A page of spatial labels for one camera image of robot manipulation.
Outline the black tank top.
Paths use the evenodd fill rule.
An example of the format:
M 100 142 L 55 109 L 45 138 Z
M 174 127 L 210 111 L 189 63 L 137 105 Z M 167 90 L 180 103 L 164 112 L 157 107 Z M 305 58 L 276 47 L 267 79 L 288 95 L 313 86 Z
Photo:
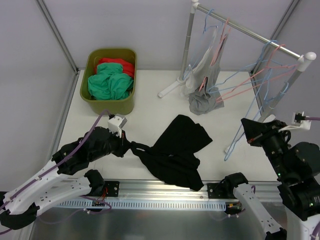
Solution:
M 195 153 L 212 141 L 199 123 L 179 114 L 153 146 L 133 141 L 130 149 L 160 181 L 197 192 L 204 184 L 198 173 L 200 160 Z

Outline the green tank top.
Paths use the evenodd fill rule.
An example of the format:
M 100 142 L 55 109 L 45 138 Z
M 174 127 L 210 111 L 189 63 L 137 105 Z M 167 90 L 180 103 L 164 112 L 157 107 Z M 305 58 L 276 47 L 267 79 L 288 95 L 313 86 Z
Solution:
M 129 97 L 134 79 L 123 72 L 120 63 L 101 63 L 87 80 L 88 92 L 95 100 L 123 100 Z

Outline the red tank top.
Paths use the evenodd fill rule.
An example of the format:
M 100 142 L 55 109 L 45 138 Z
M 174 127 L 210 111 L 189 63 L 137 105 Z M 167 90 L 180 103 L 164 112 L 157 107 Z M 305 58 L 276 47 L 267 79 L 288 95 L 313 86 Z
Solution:
M 104 63 L 117 63 L 117 64 L 121 64 L 122 65 L 122 72 L 124 74 L 127 74 L 128 76 L 130 76 L 131 78 L 135 77 L 135 65 L 123 60 L 122 58 L 108 58 L 108 57 L 103 57 L 101 58 L 95 68 L 94 68 L 94 73 L 97 73 L 97 67 L 100 64 L 104 64 Z

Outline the blue hanger of green top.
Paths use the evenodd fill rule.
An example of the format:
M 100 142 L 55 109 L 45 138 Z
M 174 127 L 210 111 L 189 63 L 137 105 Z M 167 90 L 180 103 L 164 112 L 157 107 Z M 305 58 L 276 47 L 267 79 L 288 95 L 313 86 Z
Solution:
M 223 101 L 226 101 L 230 98 L 233 98 L 235 96 L 243 94 L 249 90 L 254 90 L 256 88 L 258 88 L 258 90 L 256 92 L 256 95 L 258 95 L 260 92 L 261 86 L 264 84 L 267 84 L 267 92 L 265 94 L 265 97 L 267 97 L 271 81 L 276 80 L 282 76 L 286 76 L 289 73 L 292 73 L 293 70 L 296 69 L 296 65 L 283 65 L 283 64 L 280 64 L 280 63 L 273 60 L 274 53 L 277 50 L 279 50 L 280 47 L 284 47 L 284 46 L 285 46 L 284 44 L 280 44 L 279 46 L 277 46 L 273 50 L 273 52 L 270 54 L 268 59 L 264 59 L 262 57 L 262 54 L 263 54 L 263 51 L 262 51 L 258 60 L 261 60 L 262 63 L 266 62 L 266 65 L 261 70 L 252 74 L 248 79 L 244 80 L 240 84 L 233 86 L 233 87 L 221 89 L 220 91 L 228 90 L 228 92 L 225 92 L 221 96 L 219 96 L 216 99 L 216 103 L 222 103 Z M 283 74 L 280 74 L 280 75 L 277 75 L 277 76 L 271 78 L 273 70 L 277 70 L 277 69 L 288 69 L 288 71 L 284 72 Z M 239 92 L 236 92 L 233 94 L 234 91 L 241 88 L 243 85 L 248 85 L 248 84 L 253 84 L 253 86 L 251 88 L 248 88 L 248 89 L 245 89 L 245 90 L 242 90 L 242 91 L 239 91 Z

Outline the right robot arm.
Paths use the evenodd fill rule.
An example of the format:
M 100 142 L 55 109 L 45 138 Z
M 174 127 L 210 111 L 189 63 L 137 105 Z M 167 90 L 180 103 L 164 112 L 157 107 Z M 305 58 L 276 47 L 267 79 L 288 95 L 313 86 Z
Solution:
M 216 187 L 219 194 L 236 198 L 265 240 L 318 240 L 320 238 L 320 148 L 309 142 L 289 145 L 290 126 L 279 120 L 262 123 L 242 118 L 247 143 L 263 148 L 279 181 L 285 207 L 284 229 L 255 196 L 241 173 L 227 175 Z

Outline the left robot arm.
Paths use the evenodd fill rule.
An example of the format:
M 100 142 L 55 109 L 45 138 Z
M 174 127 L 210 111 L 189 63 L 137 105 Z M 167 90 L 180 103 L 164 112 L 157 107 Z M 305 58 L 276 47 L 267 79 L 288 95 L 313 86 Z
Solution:
M 33 177 L 16 189 L 0 194 L 0 224 L 19 230 L 54 206 L 77 196 L 100 196 L 105 181 L 98 170 L 87 170 L 70 183 L 63 181 L 107 155 L 123 157 L 130 143 L 125 131 L 95 127 L 63 145 Z

